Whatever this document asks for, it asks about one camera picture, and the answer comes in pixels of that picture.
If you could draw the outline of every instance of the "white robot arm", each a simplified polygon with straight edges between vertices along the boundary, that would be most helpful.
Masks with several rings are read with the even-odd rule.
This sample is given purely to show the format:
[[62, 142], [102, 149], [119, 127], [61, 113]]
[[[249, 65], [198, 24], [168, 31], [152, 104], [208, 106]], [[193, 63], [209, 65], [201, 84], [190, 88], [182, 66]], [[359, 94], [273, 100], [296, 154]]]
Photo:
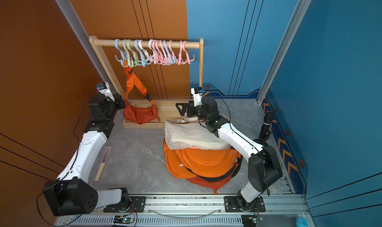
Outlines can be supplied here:
[[88, 185], [90, 169], [114, 127], [113, 118], [126, 107], [122, 97], [112, 95], [109, 88], [108, 83], [97, 84], [98, 93], [88, 102], [91, 120], [78, 150], [57, 179], [44, 185], [44, 196], [55, 216], [88, 214], [120, 202], [130, 204], [126, 188], [97, 191]]
[[201, 87], [192, 88], [191, 94], [194, 101], [176, 104], [180, 115], [184, 116], [187, 113], [188, 117], [197, 116], [204, 120], [210, 133], [231, 144], [246, 159], [249, 181], [239, 191], [237, 202], [242, 210], [251, 210], [256, 198], [282, 177], [277, 152], [265, 142], [271, 134], [269, 126], [273, 120], [272, 112], [268, 112], [264, 117], [259, 139], [251, 140], [219, 114], [213, 96], [202, 97]]

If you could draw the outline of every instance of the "bag strap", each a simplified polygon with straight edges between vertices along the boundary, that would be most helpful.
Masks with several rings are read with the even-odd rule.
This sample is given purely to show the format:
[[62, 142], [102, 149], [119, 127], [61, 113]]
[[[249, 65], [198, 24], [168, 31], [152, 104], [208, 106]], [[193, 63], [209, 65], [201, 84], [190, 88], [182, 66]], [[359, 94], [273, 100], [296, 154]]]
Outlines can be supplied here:
[[[240, 155], [240, 158], [238, 158], [238, 161], [237, 163], [235, 163], [235, 165], [233, 165], [233, 167], [224, 175], [220, 176], [220, 177], [203, 177], [203, 176], [200, 176], [200, 175], [197, 175], [198, 177], [202, 178], [203, 180], [206, 180], [208, 182], [218, 182], [218, 181], [221, 181], [221, 180], [224, 180], [226, 179], [227, 177], [229, 177], [231, 175], [231, 177], [234, 177], [236, 176], [236, 174], [239, 172], [240, 170], [240, 167], [241, 167], [241, 163], [243, 162], [243, 156], [238, 152], [238, 155]], [[187, 168], [187, 170], [191, 173], [193, 173], [193, 171], [189, 168]]]
[[243, 156], [239, 152], [238, 152], [238, 154], [240, 155], [240, 158], [239, 158], [239, 160], [237, 162], [237, 167], [232, 172], [232, 177], [236, 176], [236, 174], [239, 172], [240, 167], [241, 167], [241, 163], [243, 162]]
[[125, 99], [127, 100], [130, 91], [133, 89], [134, 85], [138, 88], [138, 90], [142, 93], [143, 97], [145, 97], [152, 105], [155, 105], [152, 100], [152, 96], [147, 93], [146, 87], [142, 84], [142, 82], [138, 79], [138, 77], [133, 73], [133, 70], [130, 67], [124, 68], [125, 73], [127, 75], [126, 88], [127, 91], [125, 93]]

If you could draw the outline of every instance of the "wooden base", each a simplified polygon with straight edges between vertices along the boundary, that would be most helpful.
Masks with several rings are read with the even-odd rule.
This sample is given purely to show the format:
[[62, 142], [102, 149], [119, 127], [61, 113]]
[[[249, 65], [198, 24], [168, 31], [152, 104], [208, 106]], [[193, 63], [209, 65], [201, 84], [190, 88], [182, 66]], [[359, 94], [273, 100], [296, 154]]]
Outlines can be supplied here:
[[[160, 118], [160, 122], [155, 118], [148, 123], [137, 124], [124, 119], [122, 125], [126, 129], [164, 129], [166, 120], [184, 118], [179, 114], [175, 104], [179, 102], [188, 102], [190, 100], [191, 99], [156, 99], [154, 100], [154, 103], [158, 107], [158, 116]], [[135, 99], [132, 100], [130, 104], [134, 107], [141, 108], [147, 108], [151, 106], [151, 103], [146, 99]]]

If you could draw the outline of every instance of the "blue wall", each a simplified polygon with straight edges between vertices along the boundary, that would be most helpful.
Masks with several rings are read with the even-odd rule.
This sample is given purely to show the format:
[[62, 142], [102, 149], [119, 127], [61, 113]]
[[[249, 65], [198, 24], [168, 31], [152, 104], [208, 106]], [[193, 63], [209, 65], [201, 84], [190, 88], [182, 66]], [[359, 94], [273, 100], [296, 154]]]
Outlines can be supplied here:
[[[203, 82], [224, 95], [259, 89], [298, 0], [187, 0], [188, 39], [204, 38]], [[199, 51], [190, 82], [199, 82]]]
[[381, 175], [368, 178], [382, 171], [381, 44], [382, 0], [312, 0], [271, 85], [309, 165], [318, 226], [380, 211], [367, 207], [382, 203]]

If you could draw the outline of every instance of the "wooden rod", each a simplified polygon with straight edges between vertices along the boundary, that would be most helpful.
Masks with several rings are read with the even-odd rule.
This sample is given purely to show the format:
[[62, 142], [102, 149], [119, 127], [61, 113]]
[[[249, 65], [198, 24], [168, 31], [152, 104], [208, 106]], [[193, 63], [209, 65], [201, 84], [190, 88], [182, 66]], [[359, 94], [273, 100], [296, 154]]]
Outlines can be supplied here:
[[204, 51], [204, 39], [200, 38], [200, 64], [199, 64], [199, 87], [203, 88], [203, 51]]
[[[112, 46], [114, 47], [114, 40], [94, 40], [94, 44], [96, 46]], [[122, 40], [118, 41], [118, 46], [122, 47]], [[130, 41], [130, 46], [134, 47], [134, 40]], [[142, 46], [144, 48], [149, 47], [149, 42], [148, 41], [142, 41]], [[179, 41], [172, 41], [171, 42], [171, 47], [172, 48], [180, 48]], [[199, 42], [186, 42], [185, 48], [186, 49], [199, 49], [200, 43]]]

